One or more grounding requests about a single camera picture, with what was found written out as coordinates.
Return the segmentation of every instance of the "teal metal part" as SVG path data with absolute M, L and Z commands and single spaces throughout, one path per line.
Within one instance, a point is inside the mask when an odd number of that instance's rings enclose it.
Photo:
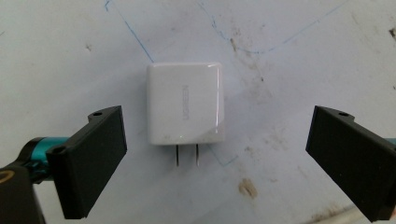
M 46 137 L 37 143 L 35 149 L 32 152 L 31 161 L 41 161 L 45 165 L 48 165 L 46 152 L 50 148 L 60 145 L 67 141 L 67 137 Z
M 389 141 L 393 145 L 396 145 L 396 138 L 386 138 L 386 139 L 387 139 L 387 141 Z

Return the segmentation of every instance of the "metal prong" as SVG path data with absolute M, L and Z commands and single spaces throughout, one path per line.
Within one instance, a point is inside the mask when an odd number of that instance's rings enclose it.
M 197 163 L 197 166 L 199 166 L 199 148 L 198 148 L 198 144 L 195 147 L 195 154 L 196 154 L 196 163 Z
M 176 166 L 178 166 L 178 145 L 176 145 Z

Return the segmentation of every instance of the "white surface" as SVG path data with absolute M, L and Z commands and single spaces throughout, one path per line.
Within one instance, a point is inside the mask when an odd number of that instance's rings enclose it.
M 219 63 L 154 63 L 148 67 L 148 140 L 154 145 L 224 141 Z
M 0 164 L 37 136 L 67 136 L 122 105 L 129 151 L 87 219 L 48 223 L 309 223 L 351 205 L 305 152 L 314 105 L 396 134 L 394 0 L 2 1 Z M 146 67 L 223 65 L 227 140 L 149 144 Z M 238 185 L 250 179 L 254 199 Z M 362 219 L 357 223 L 369 223 Z

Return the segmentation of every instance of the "blue pen mark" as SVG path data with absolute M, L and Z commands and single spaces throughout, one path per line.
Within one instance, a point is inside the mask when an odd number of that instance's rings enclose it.
M 105 8 L 106 11 L 108 11 L 107 5 L 111 0 L 107 0 L 106 4 L 105 4 Z M 125 18 L 123 17 L 123 15 L 121 14 L 119 8 L 116 5 L 116 2 L 113 0 L 111 1 L 112 5 L 114 6 L 114 8 L 117 10 L 117 12 L 119 13 L 120 17 L 122 18 L 122 20 L 124 21 L 126 27 L 128 27 L 129 32 L 131 32 L 131 34 L 134 36 L 134 39 L 137 40 L 137 42 L 139 43 L 140 47 L 142 48 L 143 51 L 145 51 L 146 55 L 148 56 L 149 60 L 154 63 L 154 60 L 152 59 L 151 55 L 149 54 L 149 51 L 147 50 L 147 48 L 145 47 L 145 45 L 143 44 L 143 42 L 140 40 L 140 38 L 138 37 L 138 35 L 136 34 L 136 32 L 134 31 L 134 29 L 132 28 L 132 26 L 128 23 L 127 20 L 125 20 Z
M 209 148 L 209 150 L 212 152 L 213 156 L 216 158 L 216 160 L 218 161 L 218 163 L 222 166 L 222 167 L 226 167 L 227 165 L 231 164 L 233 161 L 235 161 L 236 159 L 238 159 L 238 155 L 236 155 L 235 157 L 233 157 L 232 159 L 230 159 L 229 161 L 223 163 L 221 162 L 219 156 L 216 154 L 215 150 L 213 150 L 213 148 L 206 144 L 206 146 Z
M 269 49 L 262 49 L 262 50 L 251 50 L 251 49 L 243 49 L 240 47 L 236 47 L 236 49 L 240 50 L 240 51 L 244 51 L 247 53 L 251 53 L 251 54 L 265 54 L 267 52 L 271 52 L 274 51 L 286 44 L 288 44 L 292 39 L 295 39 L 297 36 L 301 35 L 302 33 L 304 33 L 305 31 L 307 31 L 309 28 L 313 27 L 315 24 L 321 22 L 322 20 L 324 20 L 325 18 L 327 18 L 328 16 L 332 15 L 334 12 L 336 12 L 338 9 L 340 9 L 343 5 L 345 5 L 347 2 L 349 2 L 350 0 L 345 0 L 343 3 L 341 3 L 340 5 L 332 8 L 330 11 L 328 11 L 325 15 L 321 16 L 319 19 L 317 19 L 316 21 L 313 21 L 311 23 L 309 23 L 308 25 L 304 26 L 302 29 L 300 29 L 298 32 L 296 32 L 295 34 L 291 35 L 290 37 L 286 38 L 282 44 L 279 44 L 277 46 L 271 47 Z M 228 37 L 227 35 L 225 35 L 217 26 L 216 24 L 216 17 L 211 15 L 207 9 L 204 6 L 204 3 L 200 2 L 198 3 L 198 6 L 201 8 L 201 10 L 211 19 L 212 22 L 212 27 L 213 29 L 216 31 L 216 33 L 223 38 L 224 40 L 227 40 L 229 42 L 231 42 L 231 38 Z

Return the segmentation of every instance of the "white power adapter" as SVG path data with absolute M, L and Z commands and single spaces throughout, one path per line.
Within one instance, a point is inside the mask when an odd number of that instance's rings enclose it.
M 217 143 L 224 134 L 219 63 L 154 63 L 148 66 L 148 140 L 153 145 Z

